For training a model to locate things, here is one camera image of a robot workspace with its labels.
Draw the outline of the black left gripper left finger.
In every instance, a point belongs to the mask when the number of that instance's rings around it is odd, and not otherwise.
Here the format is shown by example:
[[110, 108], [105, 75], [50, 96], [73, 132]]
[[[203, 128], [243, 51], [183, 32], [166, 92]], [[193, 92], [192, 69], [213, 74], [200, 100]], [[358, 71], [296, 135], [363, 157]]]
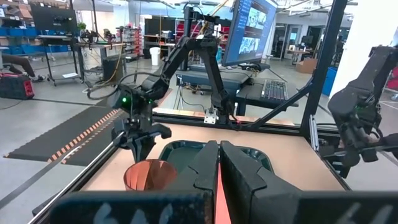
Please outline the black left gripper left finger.
[[209, 141], [183, 171], [159, 159], [125, 172], [124, 191], [81, 191], [62, 197], [51, 224], [214, 223], [218, 145]]

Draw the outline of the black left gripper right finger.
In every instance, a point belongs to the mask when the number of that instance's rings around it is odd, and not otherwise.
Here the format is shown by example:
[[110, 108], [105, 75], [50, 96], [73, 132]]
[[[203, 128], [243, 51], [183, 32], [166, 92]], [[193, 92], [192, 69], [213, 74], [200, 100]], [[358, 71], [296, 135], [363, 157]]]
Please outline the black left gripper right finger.
[[220, 162], [233, 223], [397, 223], [397, 192], [303, 191], [228, 141]]

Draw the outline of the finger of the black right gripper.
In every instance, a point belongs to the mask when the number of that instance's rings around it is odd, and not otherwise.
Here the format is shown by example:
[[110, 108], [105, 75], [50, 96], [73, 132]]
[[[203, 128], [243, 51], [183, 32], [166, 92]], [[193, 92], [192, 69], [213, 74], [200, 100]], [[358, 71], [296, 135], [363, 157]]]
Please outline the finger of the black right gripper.
[[141, 161], [142, 146], [140, 144], [138, 144], [138, 145], [134, 145], [133, 144], [131, 146], [131, 150], [132, 150], [132, 153], [133, 153], [134, 160], [136, 162], [140, 162]]
[[145, 160], [149, 153], [151, 152], [152, 148], [155, 146], [154, 141], [147, 141], [142, 145], [142, 159]]

